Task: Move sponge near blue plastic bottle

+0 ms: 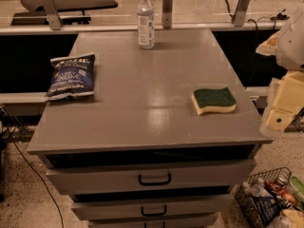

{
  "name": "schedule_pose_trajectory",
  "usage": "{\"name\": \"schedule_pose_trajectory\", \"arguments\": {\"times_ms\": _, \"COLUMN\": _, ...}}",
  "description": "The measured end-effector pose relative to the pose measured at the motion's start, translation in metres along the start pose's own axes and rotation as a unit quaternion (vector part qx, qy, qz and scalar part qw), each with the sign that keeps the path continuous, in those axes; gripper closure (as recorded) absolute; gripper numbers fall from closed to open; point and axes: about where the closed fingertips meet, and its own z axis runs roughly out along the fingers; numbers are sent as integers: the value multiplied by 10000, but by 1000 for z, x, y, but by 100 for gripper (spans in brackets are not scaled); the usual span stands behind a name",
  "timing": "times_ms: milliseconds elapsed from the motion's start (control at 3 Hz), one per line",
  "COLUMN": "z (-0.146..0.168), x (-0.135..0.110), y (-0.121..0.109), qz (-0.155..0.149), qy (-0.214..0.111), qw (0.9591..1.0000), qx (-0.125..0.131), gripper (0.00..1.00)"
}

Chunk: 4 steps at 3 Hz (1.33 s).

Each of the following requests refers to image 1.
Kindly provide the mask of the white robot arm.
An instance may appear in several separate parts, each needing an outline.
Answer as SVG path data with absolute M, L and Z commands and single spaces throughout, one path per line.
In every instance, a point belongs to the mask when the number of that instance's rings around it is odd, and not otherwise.
M 297 8 L 280 31 L 256 48 L 256 53 L 274 55 L 276 63 L 287 70 L 278 82 L 265 121 L 268 129 L 284 131 L 304 108 L 304 4 Z

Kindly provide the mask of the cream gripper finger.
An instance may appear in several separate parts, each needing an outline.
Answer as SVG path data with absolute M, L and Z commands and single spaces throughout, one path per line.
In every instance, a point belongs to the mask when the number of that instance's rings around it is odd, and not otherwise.
M 265 125 L 267 128 L 274 131 L 283 132 L 294 120 L 295 115 L 281 110 L 281 109 L 271 109 L 266 114 Z
M 276 56 L 277 52 L 277 42 L 280 32 L 272 34 L 266 41 L 259 44 L 256 48 L 256 53 L 263 56 Z

